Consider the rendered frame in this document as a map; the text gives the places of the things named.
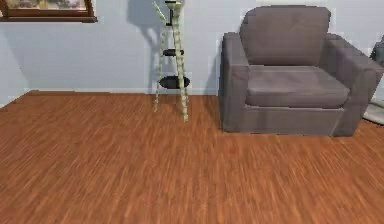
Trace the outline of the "bamboo tripod floor lamp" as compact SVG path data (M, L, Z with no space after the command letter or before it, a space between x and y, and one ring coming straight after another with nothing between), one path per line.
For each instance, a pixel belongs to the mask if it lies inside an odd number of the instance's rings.
M189 102L187 87L190 83L190 80L185 76L184 50L182 49L181 32L180 32L180 15L183 8L183 1L182 0L164 0L164 3L166 7L169 9L169 19L166 19L165 15L162 13L158 4L155 1L152 2L154 9L163 24L163 29L161 31L158 79L157 79L157 86L156 86L156 92L155 92L154 111L158 110L160 88L164 87L164 85L162 85L162 82L164 82L165 80L174 80L175 89L180 90L180 102L182 106L183 120L187 122L188 121L188 102ZM164 48L168 27L172 29L173 44L174 44L173 49ZM166 76L166 77L162 76L162 65L163 65L164 56L171 56L176 58L176 72L177 72L176 76Z

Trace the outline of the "brown framed window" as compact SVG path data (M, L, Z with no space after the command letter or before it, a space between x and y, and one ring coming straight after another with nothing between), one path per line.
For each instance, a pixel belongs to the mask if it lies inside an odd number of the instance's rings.
M92 0L0 0L0 22L97 21Z

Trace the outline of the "grey round object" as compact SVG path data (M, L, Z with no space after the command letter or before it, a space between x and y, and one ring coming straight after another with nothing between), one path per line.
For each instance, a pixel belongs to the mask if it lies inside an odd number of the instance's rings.
M380 42L375 43L370 58L384 68L384 37ZM363 118L376 124L384 125L384 100L373 98L368 104Z

